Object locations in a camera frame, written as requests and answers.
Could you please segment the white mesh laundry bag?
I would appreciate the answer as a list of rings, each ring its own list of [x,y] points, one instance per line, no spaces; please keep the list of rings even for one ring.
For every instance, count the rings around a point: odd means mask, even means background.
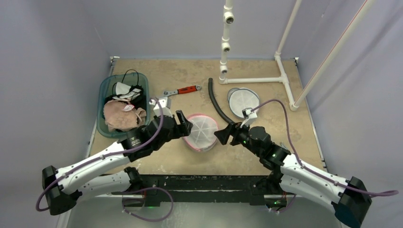
[[[227,101],[231,112],[239,119],[244,118],[242,110],[260,105],[257,93],[245,87],[230,89],[227,93]]]

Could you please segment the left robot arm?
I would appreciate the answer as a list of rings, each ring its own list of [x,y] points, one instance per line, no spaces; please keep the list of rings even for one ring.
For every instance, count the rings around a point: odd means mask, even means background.
[[[192,127],[193,123],[177,110],[173,116],[156,116],[149,124],[129,131],[124,138],[78,163],[63,168],[45,167],[42,170],[43,192],[36,210],[59,215],[85,197],[123,191],[137,194],[142,182],[136,169],[112,175],[105,172],[149,156],[171,140],[189,136]]]

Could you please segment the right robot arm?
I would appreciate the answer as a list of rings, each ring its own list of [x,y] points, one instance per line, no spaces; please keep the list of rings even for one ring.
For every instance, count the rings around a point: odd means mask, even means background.
[[[359,178],[339,177],[298,160],[295,154],[275,144],[262,126],[231,123],[214,135],[222,145],[231,137],[230,145],[242,145],[259,158],[273,176],[267,180],[270,192],[283,190],[300,195],[333,212],[346,226],[361,227],[372,200]]]

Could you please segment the pink lace bra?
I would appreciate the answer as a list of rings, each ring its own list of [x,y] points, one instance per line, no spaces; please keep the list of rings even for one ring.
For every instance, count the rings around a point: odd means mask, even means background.
[[[145,123],[147,112],[142,108],[121,101],[108,101],[103,108],[105,123],[110,132],[130,131]]]

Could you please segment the pink trimmed mesh laundry bag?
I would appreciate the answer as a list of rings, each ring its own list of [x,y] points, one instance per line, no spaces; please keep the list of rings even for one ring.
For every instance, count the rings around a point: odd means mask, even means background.
[[[217,122],[204,114],[192,114],[187,120],[193,124],[189,136],[183,138],[184,143],[195,152],[207,152],[217,143],[214,132],[218,130]]]

